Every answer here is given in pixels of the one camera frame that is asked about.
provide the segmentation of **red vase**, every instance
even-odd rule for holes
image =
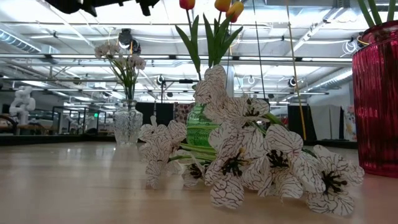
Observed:
[[[359,164],[398,178],[398,21],[368,29],[363,41],[353,57]]]

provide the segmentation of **white flower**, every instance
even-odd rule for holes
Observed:
[[[199,180],[205,179],[205,173],[207,170],[209,162],[203,162],[203,165],[195,159],[193,154],[190,154],[192,157],[193,163],[188,165],[182,174],[182,179],[184,180],[185,187],[193,187],[195,186]]]
[[[101,59],[102,56],[105,56],[109,52],[109,45],[103,44],[99,47],[95,48],[95,57]]]
[[[156,189],[162,171],[173,174],[181,170],[177,161],[169,162],[169,157],[179,148],[180,142],[185,139],[187,129],[183,123],[171,121],[169,126],[157,125],[156,117],[150,117],[152,125],[145,124],[141,127],[139,139],[146,144],[139,148],[142,160],[147,161],[147,185]]]
[[[280,157],[287,162],[290,173],[303,184],[306,191],[313,193],[325,191],[325,184],[316,167],[307,162],[303,155],[303,139],[297,133],[275,124],[267,130],[266,142],[271,150],[270,159],[276,163],[280,154]]]
[[[209,68],[205,80],[198,82],[194,98],[197,103],[206,103],[204,114],[214,123],[227,121],[243,126],[251,121],[268,121],[263,118],[269,112],[264,100],[249,99],[247,95],[229,98],[225,90],[225,70],[221,65]]]
[[[364,170],[323,146],[315,146],[314,151],[320,161],[319,172],[322,174],[326,190],[322,193],[309,192],[308,207],[318,213],[351,214],[354,210],[354,200],[348,195],[345,187],[362,184]]]
[[[110,44],[109,45],[109,54],[110,55],[116,55],[116,53],[119,53],[120,48],[116,44]]]
[[[264,181],[264,158],[245,160],[243,139],[245,136],[230,123],[222,123],[210,133],[209,143],[216,150],[216,159],[207,168],[205,184],[213,185],[210,195],[216,207],[238,208],[244,200],[243,186],[255,189]]]
[[[147,64],[147,62],[143,58],[140,58],[137,55],[130,55],[128,58],[128,62],[132,68],[137,68],[141,70],[144,70]]]

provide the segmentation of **wooden table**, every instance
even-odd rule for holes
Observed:
[[[352,149],[338,150],[355,159]],[[245,193],[236,211],[213,208],[210,188],[174,175],[146,189],[137,149],[113,142],[0,147],[0,223],[397,223],[398,179],[366,175],[350,217],[311,212],[303,200]]]

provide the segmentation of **red tulip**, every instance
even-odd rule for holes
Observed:
[[[230,9],[228,10],[228,12],[226,12],[226,17],[230,16],[233,14],[231,22],[234,23],[238,20],[238,17],[241,15],[241,13],[243,12],[243,3],[241,2],[235,2]]]
[[[195,0],[180,0],[180,7],[186,10],[193,9],[195,7]]]

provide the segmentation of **yellow tulip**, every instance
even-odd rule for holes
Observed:
[[[231,22],[234,23],[238,20],[238,17],[241,15],[242,12],[243,12],[243,3],[235,2],[226,12],[226,17],[233,14]]]
[[[231,0],[216,0],[214,7],[220,12],[227,12],[231,5]]]
[[[195,0],[180,0],[180,7],[186,10],[193,9],[195,7]]]

